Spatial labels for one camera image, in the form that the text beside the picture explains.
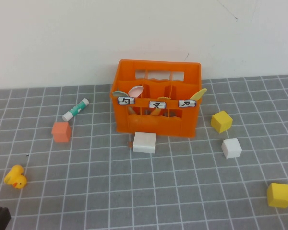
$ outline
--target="rubber duck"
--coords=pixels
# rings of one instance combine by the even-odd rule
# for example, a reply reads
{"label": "rubber duck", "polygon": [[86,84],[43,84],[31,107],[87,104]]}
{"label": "rubber duck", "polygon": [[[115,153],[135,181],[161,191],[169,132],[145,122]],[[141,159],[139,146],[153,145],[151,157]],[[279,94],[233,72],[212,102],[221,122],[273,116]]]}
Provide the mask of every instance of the rubber duck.
{"label": "rubber duck", "polygon": [[4,183],[12,184],[15,188],[23,188],[27,184],[27,179],[22,175],[24,168],[17,164],[12,167],[4,178]]}

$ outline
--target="gray grid mat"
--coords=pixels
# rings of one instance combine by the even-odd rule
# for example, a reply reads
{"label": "gray grid mat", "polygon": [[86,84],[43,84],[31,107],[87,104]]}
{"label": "gray grid mat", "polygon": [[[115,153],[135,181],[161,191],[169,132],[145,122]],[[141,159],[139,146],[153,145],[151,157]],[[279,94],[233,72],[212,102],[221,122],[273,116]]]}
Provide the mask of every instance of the gray grid mat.
{"label": "gray grid mat", "polygon": [[[288,76],[203,80],[192,139],[157,137],[156,154],[133,153],[116,133],[110,85],[0,90],[0,206],[13,230],[288,230],[288,208],[266,204],[271,182],[288,184]],[[54,121],[76,102],[70,143]],[[210,126],[225,110],[227,132]],[[222,140],[243,152],[226,160]],[[22,190],[2,184],[25,166]]]}

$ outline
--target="white wall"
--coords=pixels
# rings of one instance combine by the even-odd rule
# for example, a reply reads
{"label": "white wall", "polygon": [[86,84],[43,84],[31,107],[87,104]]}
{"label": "white wall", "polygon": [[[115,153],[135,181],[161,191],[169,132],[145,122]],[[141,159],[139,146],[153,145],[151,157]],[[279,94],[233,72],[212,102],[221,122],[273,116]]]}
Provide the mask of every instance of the white wall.
{"label": "white wall", "polygon": [[288,74],[288,0],[0,0],[0,88],[111,83],[120,59],[187,55],[203,79]]}

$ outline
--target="yellow cube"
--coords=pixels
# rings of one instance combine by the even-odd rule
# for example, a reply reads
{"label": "yellow cube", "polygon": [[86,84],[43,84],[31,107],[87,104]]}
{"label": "yellow cube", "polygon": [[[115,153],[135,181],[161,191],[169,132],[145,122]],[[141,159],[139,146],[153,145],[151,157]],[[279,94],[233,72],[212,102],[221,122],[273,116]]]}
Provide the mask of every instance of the yellow cube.
{"label": "yellow cube", "polygon": [[225,111],[221,111],[212,116],[211,126],[215,128],[218,133],[222,133],[230,129],[231,124],[232,118]]}
{"label": "yellow cube", "polygon": [[288,207],[288,184],[271,183],[267,189],[268,205]]}

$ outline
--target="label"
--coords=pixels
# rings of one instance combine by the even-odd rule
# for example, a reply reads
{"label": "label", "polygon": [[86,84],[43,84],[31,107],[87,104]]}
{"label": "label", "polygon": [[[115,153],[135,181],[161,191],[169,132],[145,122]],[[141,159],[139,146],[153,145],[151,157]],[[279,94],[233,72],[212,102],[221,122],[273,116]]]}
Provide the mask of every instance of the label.
{"label": "label", "polygon": [[166,107],[167,107],[166,102],[158,102],[158,101],[150,101],[149,102],[149,108],[165,109]]}
{"label": "label", "polygon": [[81,101],[80,103],[78,103],[74,108],[72,108],[69,112],[71,112],[71,114],[73,116],[76,116],[81,110],[83,110],[86,107],[86,104]]}
{"label": "label", "polygon": [[178,107],[179,108],[187,108],[187,107],[195,107],[196,101],[195,100],[179,100]]}
{"label": "label", "polygon": [[119,105],[129,105],[135,103],[134,97],[119,97],[118,101]]}

